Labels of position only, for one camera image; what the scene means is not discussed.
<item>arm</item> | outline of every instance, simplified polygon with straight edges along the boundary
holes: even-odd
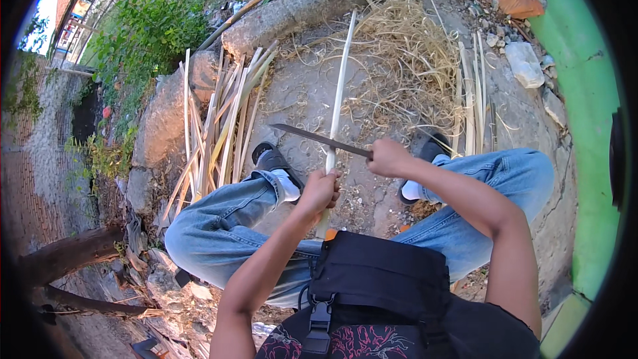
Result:
[[[485,302],[518,317],[540,338],[538,267],[523,211],[487,184],[414,158],[394,141],[375,141],[372,156],[373,173],[418,182],[492,239]]]
[[[310,174],[304,194],[290,216],[230,277],[219,301],[217,325],[211,339],[211,359],[251,359],[254,313],[266,302],[299,242],[339,199],[339,174],[324,170]]]

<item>hand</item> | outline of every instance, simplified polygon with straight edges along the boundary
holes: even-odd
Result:
[[[337,181],[340,176],[341,172],[334,168],[327,175],[323,168],[312,172],[294,211],[315,217],[326,208],[334,208],[341,195]]]
[[[372,160],[368,160],[368,169],[379,176],[403,178],[414,159],[403,147],[390,138],[375,140],[372,144]]]

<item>plastic buckle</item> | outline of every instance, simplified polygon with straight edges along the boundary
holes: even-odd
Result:
[[[308,353],[327,354],[330,347],[330,322],[332,317],[331,304],[334,302],[333,293],[327,301],[317,301],[316,296],[311,296],[315,304],[310,314],[310,332],[303,344],[303,351]]]

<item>sky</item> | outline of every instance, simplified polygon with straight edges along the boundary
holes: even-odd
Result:
[[[40,18],[48,18],[49,25],[45,30],[45,36],[47,36],[46,43],[38,50],[41,55],[45,55],[49,50],[49,40],[53,34],[53,30],[55,29],[55,10],[57,7],[57,0],[40,0],[38,2],[38,12],[40,13]]]

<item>knife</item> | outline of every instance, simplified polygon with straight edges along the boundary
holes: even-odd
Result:
[[[304,136],[310,140],[318,141],[319,143],[323,143],[333,148],[340,148],[347,152],[357,154],[359,156],[365,157],[367,159],[372,159],[372,152],[368,150],[363,150],[362,148],[356,148],[353,146],[348,146],[347,144],[341,143],[337,140],[328,139],[324,136],[318,135],[316,133],[304,131],[303,129],[295,128],[294,126],[286,125],[286,124],[270,124],[272,128],[279,129],[285,132],[290,132],[293,134],[297,134],[299,136]]]

